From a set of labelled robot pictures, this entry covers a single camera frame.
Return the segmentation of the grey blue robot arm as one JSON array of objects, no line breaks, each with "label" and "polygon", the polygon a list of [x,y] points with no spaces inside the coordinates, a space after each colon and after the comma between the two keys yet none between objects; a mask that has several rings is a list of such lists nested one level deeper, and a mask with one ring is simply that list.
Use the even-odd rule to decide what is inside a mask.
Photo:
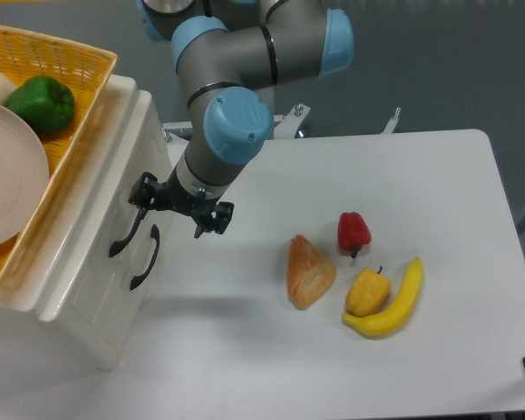
[{"label": "grey blue robot arm", "polygon": [[140,216],[170,210],[198,234],[222,234],[234,207],[222,195],[273,132],[266,88],[346,69],[348,15],[319,1],[140,1],[143,24],[171,44],[192,138],[170,177],[143,174],[129,202]]}]

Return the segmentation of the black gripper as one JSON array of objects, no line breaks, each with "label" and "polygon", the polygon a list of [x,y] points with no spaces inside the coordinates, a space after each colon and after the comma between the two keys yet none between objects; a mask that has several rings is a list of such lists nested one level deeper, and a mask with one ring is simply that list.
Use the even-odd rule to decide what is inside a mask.
[{"label": "black gripper", "polygon": [[190,194],[176,178],[160,183],[152,173],[145,171],[130,190],[128,202],[138,209],[141,221],[151,211],[173,211],[192,217],[196,223],[194,238],[204,233],[223,235],[232,220],[235,205],[231,202],[209,199],[205,193]]}]

